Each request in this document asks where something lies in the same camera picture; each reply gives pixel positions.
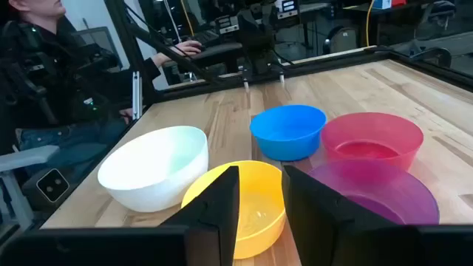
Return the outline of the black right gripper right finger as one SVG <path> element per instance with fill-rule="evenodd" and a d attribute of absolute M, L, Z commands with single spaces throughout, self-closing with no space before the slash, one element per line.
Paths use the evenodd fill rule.
<path fill-rule="evenodd" d="M 395 224 L 294 166 L 282 172 L 282 190 L 303 266 L 396 266 L 384 232 Z"/>

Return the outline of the square black tag white border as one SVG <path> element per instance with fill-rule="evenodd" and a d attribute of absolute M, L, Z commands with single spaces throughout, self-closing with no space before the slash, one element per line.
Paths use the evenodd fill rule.
<path fill-rule="evenodd" d="M 36 187 L 49 202 L 57 202 L 69 189 L 69 182 L 58 169 L 52 168 L 41 176 Z"/>

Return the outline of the silver metal bracket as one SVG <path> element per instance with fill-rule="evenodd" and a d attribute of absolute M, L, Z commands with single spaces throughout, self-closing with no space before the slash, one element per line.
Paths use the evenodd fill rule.
<path fill-rule="evenodd" d="M 132 77 L 132 119 L 138 120 L 143 113 L 142 78 L 140 72 L 133 72 Z"/>

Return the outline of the blue plastic bowl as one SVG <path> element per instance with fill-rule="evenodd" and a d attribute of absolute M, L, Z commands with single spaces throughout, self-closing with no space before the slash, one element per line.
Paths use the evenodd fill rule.
<path fill-rule="evenodd" d="M 278 161 L 297 161 L 314 154 L 327 122 L 325 113 L 313 106 L 286 105 L 268 109 L 250 124 L 261 152 Z"/>

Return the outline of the pink translucent bowl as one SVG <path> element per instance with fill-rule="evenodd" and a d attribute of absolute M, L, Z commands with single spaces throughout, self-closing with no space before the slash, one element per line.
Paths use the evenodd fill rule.
<path fill-rule="evenodd" d="M 358 112 L 328 122 L 321 143 L 328 160 L 370 159 L 409 170 L 424 135 L 419 126 L 397 115 Z"/>

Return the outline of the large white bowl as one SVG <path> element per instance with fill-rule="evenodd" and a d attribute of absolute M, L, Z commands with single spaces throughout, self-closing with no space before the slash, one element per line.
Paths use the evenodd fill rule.
<path fill-rule="evenodd" d="M 148 132 L 112 152 L 98 182 L 126 208 L 151 213 L 177 205 L 208 170 L 208 139 L 193 126 Z"/>

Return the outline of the purple translucent bowl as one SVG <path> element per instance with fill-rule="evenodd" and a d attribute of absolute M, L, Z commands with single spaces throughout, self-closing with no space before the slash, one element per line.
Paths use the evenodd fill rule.
<path fill-rule="evenodd" d="M 397 224 L 437 225 L 440 221 L 430 190 L 396 166 L 375 160 L 339 160 L 318 166 L 309 175 Z"/>

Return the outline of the black aluminium table frame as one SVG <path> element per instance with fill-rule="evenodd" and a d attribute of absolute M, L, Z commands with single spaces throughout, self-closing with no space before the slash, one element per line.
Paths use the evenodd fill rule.
<path fill-rule="evenodd" d="M 133 17 L 129 15 L 132 9 L 124 0 L 104 0 L 104 3 L 111 16 L 114 27 L 118 32 L 120 42 L 125 49 L 130 66 L 140 72 L 142 78 L 143 103 L 152 105 L 154 103 L 189 98 L 244 86 L 242 73 L 228 74 L 225 77 L 214 76 L 198 67 L 194 59 L 188 56 L 181 56 L 174 52 L 158 38 L 135 23 Z M 156 90 L 151 78 L 144 72 L 144 60 L 137 44 L 138 39 L 155 48 L 158 52 L 170 57 L 170 59 L 179 66 L 197 74 L 200 79 L 188 84 L 182 83 L 174 89 L 165 89 L 163 91 Z M 387 59 L 396 61 L 423 74 L 427 74 L 433 78 L 437 78 L 473 93 L 473 76 L 446 67 L 440 67 L 426 61 L 413 61 L 409 56 L 403 55 L 388 47 L 368 47 L 340 55 L 331 54 L 326 58 L 321 56 L 310 58 L 301 63 L 287 65 L 285 77 L 293 78 Z M 259 76 L 250 81 L 249 84 L 275 81 L 278 77 L 277 74 Z"/>

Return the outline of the person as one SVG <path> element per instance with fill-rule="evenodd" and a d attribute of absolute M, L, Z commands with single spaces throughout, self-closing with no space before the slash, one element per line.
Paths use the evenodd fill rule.
<path fill-rule="evenodd" d="M 132 69 L 110 72 L 112 56 L 64 33 L 61 0 L 0 0 L 0 155 L 59 147 L 28 174 L 80 174 L 126 129 Z"/>

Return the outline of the grey equipment box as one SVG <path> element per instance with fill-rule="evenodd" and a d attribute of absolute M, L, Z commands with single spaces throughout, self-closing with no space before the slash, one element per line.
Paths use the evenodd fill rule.
<path fill-rule="evenodd" d="M 322 52 L 328 55 L 358 48 L 356 30 L 352 27 L 334 27 L 324 40 Z"/>

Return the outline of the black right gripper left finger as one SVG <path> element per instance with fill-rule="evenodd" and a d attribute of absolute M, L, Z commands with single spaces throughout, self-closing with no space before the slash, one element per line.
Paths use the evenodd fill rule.
<path fill-rule="evenodd" d="M 239 219 L 239 168 L 230 166 L 160 224 L 160 266 L 232 266 Z"/>

